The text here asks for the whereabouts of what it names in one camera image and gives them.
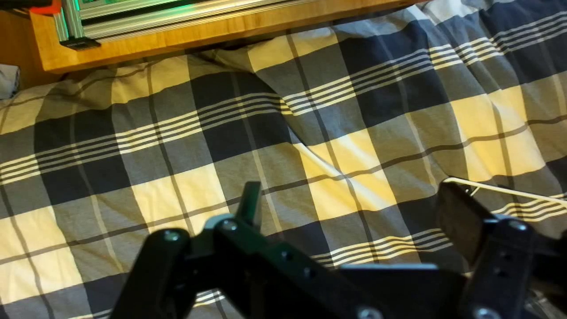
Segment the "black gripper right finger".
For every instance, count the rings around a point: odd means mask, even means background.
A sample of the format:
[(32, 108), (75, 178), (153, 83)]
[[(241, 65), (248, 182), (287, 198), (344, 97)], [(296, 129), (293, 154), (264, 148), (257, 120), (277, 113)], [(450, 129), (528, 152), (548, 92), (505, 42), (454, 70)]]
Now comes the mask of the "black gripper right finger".
[(459, 299), (463, 319), (532, 319), (525, 310), (537, 233), (518, 219), (498, 219), (463, 186), (443, 182), (438, 221), (470, 265)]

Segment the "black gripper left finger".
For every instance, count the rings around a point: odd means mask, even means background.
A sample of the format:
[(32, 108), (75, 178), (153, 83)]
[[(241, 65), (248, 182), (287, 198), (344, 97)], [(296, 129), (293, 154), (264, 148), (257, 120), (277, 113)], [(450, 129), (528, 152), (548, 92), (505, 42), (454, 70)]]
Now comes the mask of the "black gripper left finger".
[(185, 228), (153, 232), (128, 274), (110, 319), (186, 319), (197, 294), (218, 288), (224, 294), (245, 281), (236, 249), (220, 244), (224, 232), (243, 224), (259, 226), (256, 210), (261, 184), (247, 182), (236, 212), (218, 214), (192, 237)]

